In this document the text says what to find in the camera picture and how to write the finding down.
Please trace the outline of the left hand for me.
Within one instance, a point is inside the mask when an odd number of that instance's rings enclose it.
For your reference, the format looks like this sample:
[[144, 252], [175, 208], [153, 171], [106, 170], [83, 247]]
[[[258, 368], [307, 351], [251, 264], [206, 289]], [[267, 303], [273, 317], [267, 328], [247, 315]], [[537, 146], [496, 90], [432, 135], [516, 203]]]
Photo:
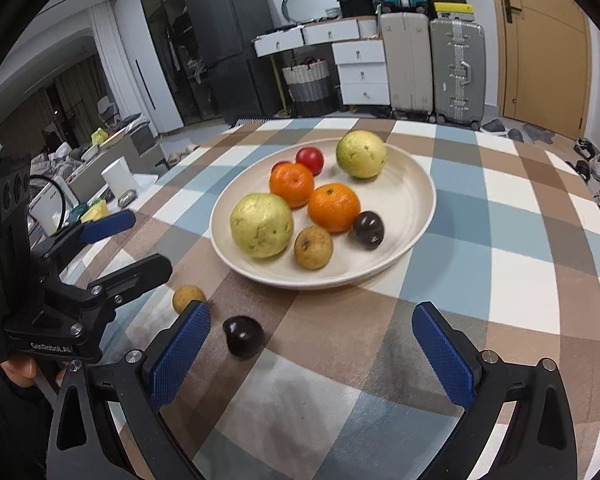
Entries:
[[18, 387], [29, 388], [36, 385], [38, 364], [30, 356], [13, 356], [1, 362], [0, 367], [6, 376]]

